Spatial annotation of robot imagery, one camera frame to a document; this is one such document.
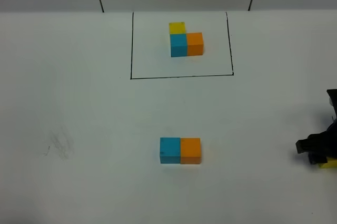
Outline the yellow template block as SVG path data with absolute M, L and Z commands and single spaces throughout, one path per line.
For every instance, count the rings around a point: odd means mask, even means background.
M 184 22 L 171 22 L 169 23 L 169 33 L 173 34 L 185 34 L 186 28 Z

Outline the blue template block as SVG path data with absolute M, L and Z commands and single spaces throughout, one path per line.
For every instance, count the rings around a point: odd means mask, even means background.
M 187 56 L 186 34 L 171 34 L 170 47 L 171 47 L 171 57 Z

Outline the orange template block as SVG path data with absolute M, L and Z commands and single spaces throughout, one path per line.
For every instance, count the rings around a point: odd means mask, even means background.
M 204 41 L 201 32 L 198 33 L 187 33 L 187 55 L 188 56 L 199 56 L 203 55 L 204 52 Z

